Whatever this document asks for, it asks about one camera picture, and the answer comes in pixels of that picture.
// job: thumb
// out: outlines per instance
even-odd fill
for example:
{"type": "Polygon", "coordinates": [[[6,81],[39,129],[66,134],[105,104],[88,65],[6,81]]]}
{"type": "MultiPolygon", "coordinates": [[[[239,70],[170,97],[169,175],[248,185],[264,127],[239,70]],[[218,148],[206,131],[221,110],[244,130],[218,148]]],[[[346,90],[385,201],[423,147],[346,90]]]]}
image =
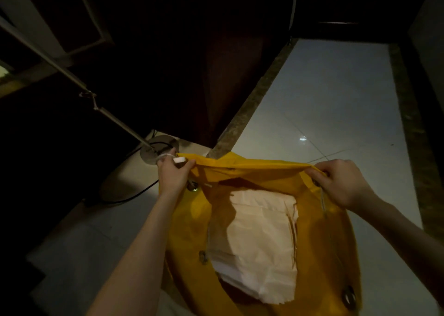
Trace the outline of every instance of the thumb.
{"type": "Polygon", "coordinates": [[[195,159],[190,159],[188,162],[186,162],[186,164],[182,167],[182,169],[186,170],[187,173],[190,172],[190,170],[195,167],[196,165],[196,160],[195,159]]]}
{"type": "Polygon", "coordinates": [[[319,185],[323,188],[328,186],[331,182],[331,179],[327,176],[324,176],[321,172],[313,169],[313,168],[307,168],[304,170],[305,173],[311,177],[311,179],[317,181],[319,185]]]}

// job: person's left hand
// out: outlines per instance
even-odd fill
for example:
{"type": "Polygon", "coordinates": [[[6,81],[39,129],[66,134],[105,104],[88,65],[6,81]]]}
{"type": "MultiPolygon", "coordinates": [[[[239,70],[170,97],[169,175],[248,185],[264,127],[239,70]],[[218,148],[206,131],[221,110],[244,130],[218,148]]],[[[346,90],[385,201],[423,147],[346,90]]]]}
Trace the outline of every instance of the person's left hand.
{"type": "MultiPolygon", "coordinates": [[[[176,148],[170,150],[169,154],[176,154],[176,148]]],[[[175,166],[173,157],[165,156],[163,160],[157,162],[159,173],[159,188],[161,194],[179,196],[185,187],[190,170],[196,165],[196,160],[189,160],[183,167],[178,169],[175,166]]]]}

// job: person's right arm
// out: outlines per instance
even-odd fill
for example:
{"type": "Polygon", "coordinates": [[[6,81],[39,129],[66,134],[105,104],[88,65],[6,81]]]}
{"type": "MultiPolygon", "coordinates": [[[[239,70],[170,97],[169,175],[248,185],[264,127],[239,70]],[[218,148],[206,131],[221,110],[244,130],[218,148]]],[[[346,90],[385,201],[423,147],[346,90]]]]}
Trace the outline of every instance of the person's right arm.
{"type": "Polygon", "coordinates": [[[340,207],[371,224],[444,307],[444,246],[380,199],[352,161],[335,159],[305,170],[340,207]]]}

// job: hand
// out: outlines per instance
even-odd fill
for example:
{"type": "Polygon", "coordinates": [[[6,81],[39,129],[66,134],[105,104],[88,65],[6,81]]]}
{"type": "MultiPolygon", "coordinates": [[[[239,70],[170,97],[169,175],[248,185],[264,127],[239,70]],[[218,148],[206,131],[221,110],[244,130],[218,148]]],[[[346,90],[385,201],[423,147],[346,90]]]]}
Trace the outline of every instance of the hand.
{"type": "MultiPolygon", "coordinates": [[[[176,148],[171,149],[169,154],[175,156],[176,148]]],[[[159,187],[162,194],[179,196],[185,187],[190,170],[195,165],[196,160],[191,159],[183,167],[178,169],[171,156],[165,156],[163,160],[158,161],[159,187]]]]}
{"type": "Polygon", "coordinates": [[[362,206],[380,201],[352,161],[334,159],[317,163],[315,167],[329,176],[324,176],[313,168],[305,169],[305,173],[316,180],[330,198],[343,209],[357,213],[362,206]]]}

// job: person's left arm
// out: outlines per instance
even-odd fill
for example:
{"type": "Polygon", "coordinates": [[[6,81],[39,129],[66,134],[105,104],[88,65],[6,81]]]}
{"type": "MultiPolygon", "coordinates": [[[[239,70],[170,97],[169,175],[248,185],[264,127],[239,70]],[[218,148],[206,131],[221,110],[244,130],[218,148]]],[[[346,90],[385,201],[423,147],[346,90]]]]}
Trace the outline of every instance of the person's left arm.
{"type": "Polygon", "coordinates": [[[171,216],[194,165],[192,160],[178,169],[171,156],[158,162],[161,194],[87,315],[156,314],[171,216]]]}

